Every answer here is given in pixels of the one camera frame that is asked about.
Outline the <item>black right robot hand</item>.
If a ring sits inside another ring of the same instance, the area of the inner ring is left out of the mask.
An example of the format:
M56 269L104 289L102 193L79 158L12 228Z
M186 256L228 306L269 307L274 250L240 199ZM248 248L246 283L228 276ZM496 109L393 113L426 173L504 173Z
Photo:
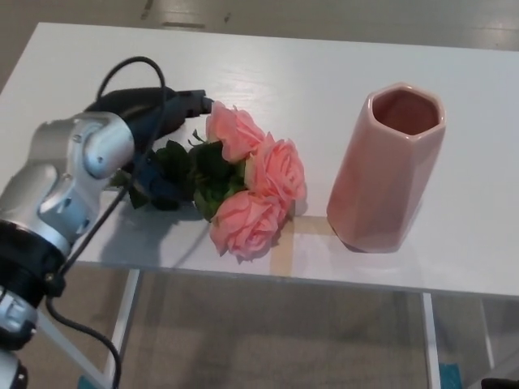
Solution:
M484 378L482 389L519 389L519 381L507 378Z

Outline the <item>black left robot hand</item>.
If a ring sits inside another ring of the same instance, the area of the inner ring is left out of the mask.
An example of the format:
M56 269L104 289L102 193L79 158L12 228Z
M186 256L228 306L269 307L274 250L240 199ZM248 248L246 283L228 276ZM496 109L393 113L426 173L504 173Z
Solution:
M105 94L86 108L88 112L117 114L131 128L135 139L132 162L113 175L110 188L122 188L130 179L160 117L161 98L159 88L123 89ZM165 120L159 137L179 130L188 118L210 114L212 103L204 90L176 92L167 88ZM189 152L180 143L169 139L165 146L148 154L146 165L128 191L132 207L151 205L161 211L175 211L189 203L194 193L191 170Z

